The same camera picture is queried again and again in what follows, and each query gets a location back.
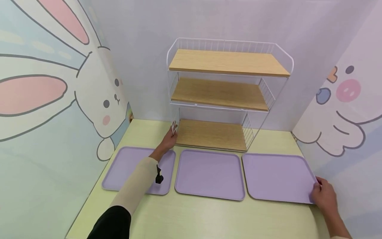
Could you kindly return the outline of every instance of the person's left hand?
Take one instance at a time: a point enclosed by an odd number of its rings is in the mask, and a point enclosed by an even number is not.
[[[172,149],[176,144],[176,139],[178,138],[178,133],[175,131],[174,135],[172,134],[172,127],[167,131],[166,135],[163,137],[162,142],[158,145],[158,148],[161,148],[165,152]]]
[[[167,131],[166,135],[163,137],[162,142],[158,145],[158,147],[152,152],[152,154],[149,157],[159,162],[162,159],[163,155],[175,146],[177,138],[178,133],[175,131],[174,134],[172,134],[171,126],[170,129]]]

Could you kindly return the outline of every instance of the lavender plastic tray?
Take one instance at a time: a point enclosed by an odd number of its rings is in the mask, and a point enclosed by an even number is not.
[[[119,191],[141,159],[148,157],[153,151],[154,149],[151,148],[121,148],[102,181],[102,187],[107,190]],[[159,162],[159,168],[163,175],[162,183],[157,184],[154,181],[146,193],[165,195],[169,192],[174,162],[175,152],[170,150]]]
[[[255,199],[310,203],[316,177],[305,159],[283,154],[242,156],[248,194]]]
[[[240,158],[235,154],[183,150],[175,190],[182,194],[242,201],[245,189]]]

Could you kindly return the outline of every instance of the black sleeve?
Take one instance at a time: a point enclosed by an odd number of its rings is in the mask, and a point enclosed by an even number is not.
[[[131,215],[121,206],[112,206],[95,223],[88,239],[128,239]]]

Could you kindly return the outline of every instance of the beige sleeve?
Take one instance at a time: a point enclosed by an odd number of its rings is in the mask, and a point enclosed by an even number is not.
[[[157,164],[158,162],[153,158],[142,159],[117,193],[110,207],[122,206],[132,216],[143,195],[155,181],[158,174]]]

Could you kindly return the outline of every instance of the wooden shelf board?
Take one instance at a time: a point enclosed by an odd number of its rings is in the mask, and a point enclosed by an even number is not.
[[[171,100],[268,111],[259,86],[253,84],[180,78]]]
[[[181,119],[177,145],[246,152],[240,124]]]
[[[272,54],[178,49],[173,71],[289,77]]]

